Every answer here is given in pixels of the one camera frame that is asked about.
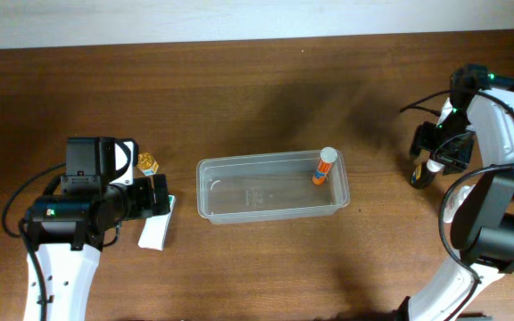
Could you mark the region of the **dark bottle white cap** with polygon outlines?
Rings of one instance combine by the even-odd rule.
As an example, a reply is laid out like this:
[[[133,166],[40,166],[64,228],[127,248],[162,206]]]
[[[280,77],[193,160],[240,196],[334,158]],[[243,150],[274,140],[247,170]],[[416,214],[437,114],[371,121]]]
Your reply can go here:
[[[443,169],[444,165],[435,160],[422,162],[412,172],[410,185],[416,189],[426,188],[434,181],[436,174]]]

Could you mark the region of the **white spray bottle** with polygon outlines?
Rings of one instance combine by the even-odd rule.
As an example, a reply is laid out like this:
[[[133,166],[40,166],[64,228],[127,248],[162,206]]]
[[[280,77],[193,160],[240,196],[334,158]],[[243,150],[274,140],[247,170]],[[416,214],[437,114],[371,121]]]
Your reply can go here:
[[[443,221],[446,224],[451,224],[455,213],[459,206],[466,200],[470,192],[473,190],[474,185],[464,185],[455,191],[448,199],[444,208]]]

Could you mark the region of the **orange tube white cap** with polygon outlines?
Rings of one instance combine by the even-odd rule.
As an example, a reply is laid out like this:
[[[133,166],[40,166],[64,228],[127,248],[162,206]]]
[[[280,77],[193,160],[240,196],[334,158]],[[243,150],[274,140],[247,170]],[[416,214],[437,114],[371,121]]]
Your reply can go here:
[[[329,171],[338,158],[337,150],[333,147],[325,147],[320,151],[319,163],[312,176],[314,185],[323,185],[327,179]]]

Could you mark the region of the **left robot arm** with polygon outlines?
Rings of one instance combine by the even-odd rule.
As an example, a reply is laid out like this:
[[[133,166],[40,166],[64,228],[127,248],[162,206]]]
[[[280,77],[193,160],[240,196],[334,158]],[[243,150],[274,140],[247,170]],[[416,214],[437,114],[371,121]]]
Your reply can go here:
[[[166,177],[135,178],[131,138],[72,137],[64,173],[27,209],[18,228],[28,256],[26,320],[82,320],[105,236],[142,220],[138,245],[162,250],[175,197]]]

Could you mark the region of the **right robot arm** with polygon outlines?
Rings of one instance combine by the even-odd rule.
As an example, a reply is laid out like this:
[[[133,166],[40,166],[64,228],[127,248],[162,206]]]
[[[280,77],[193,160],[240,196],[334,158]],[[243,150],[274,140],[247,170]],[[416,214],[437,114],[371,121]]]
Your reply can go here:
[[[459,175],[438,212],[447,258],[397,320],[458,320],[490,284],[514,272],[514,78],[467,64],[450,78],[436,123],[416,128],[410,156],[427,151],[410,176],[424,189],[437,174]]]

